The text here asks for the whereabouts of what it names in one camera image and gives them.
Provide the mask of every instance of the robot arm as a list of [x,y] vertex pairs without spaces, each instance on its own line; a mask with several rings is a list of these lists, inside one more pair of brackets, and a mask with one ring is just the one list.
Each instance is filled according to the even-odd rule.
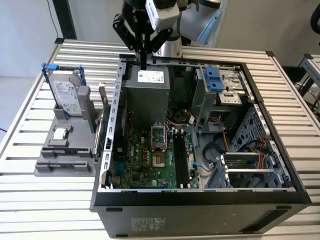
[[[128,49],[139,54],[140,68],[145,70],[147,55],[152,52],[157,53],[172,36],[175,38],[184,36],[206,44],[209,38],[208,32],[214,29],[212,25],[216,26],[220,20],[220,17],[217,17],[220,16],[220,2],[219,0],[124,0],[122,13],[114,17],[113,28]],[[157,32],[157,35],[151,39],[154,32]]]

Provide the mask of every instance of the open computer tower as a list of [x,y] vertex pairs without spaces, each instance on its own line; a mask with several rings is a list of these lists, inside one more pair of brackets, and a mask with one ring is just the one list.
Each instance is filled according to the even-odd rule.
[[103,137],[110,237],[264,233],[310,204],[244,63],[121,55]]

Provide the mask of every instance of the white label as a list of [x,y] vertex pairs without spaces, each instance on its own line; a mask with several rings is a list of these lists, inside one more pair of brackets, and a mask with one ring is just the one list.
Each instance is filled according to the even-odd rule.
[[55,88],[64,111],[69,115],[81,115],[75,86],[69,81],[55,81]]
[[194,121],[195,121],[195,117],[193,115],[191,115],[191,117],[189,119],[189,123],[194,124]]
[[138,83],[163,84],[165,83],[164,72],[140,70],[138,72]]

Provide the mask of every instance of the circuit component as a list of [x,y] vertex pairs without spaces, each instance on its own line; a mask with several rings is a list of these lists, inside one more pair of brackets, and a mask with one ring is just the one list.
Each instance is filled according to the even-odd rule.
[[166,167],[166,154],[162,151],[152,152],[152,167],[165,168]]
[[160,122],[151,126],[151,150],[165,151],[167,149],[166,127]]

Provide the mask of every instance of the blue latch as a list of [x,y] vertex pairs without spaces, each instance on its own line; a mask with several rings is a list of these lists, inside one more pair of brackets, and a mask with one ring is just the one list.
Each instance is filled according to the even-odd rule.
[[220,72],[216,67],[204,67],[204,76],[210,92],[223,92],[225,89],[224,82]]
[[46,69],[50,71],[58,70],[58,68],[58,64],[48,64],[48,66],[46,67]]

